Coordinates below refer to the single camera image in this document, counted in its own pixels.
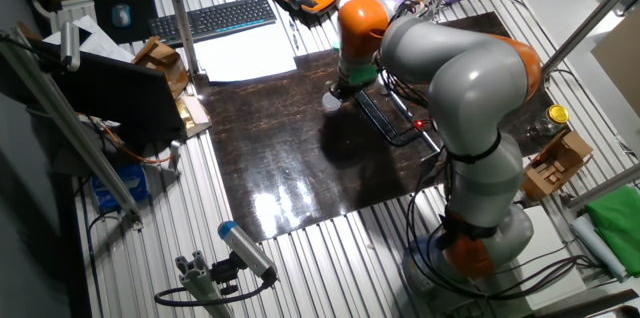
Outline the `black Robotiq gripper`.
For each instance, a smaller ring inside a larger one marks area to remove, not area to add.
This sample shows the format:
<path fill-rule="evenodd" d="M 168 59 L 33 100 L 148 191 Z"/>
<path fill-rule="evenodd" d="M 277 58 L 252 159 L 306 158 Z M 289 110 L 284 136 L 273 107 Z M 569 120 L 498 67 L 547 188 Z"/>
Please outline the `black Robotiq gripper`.
<path fill-rule="evenodd" d="M 332 90 L 329 90 L 329 94 L 335 100 L 341 102 L 342 108 L 351 108 L 353 106 L 351 98 L 360 90 L 360 85 L 351 85 L 347 80 L 340 78 L 332 85 Z"/>

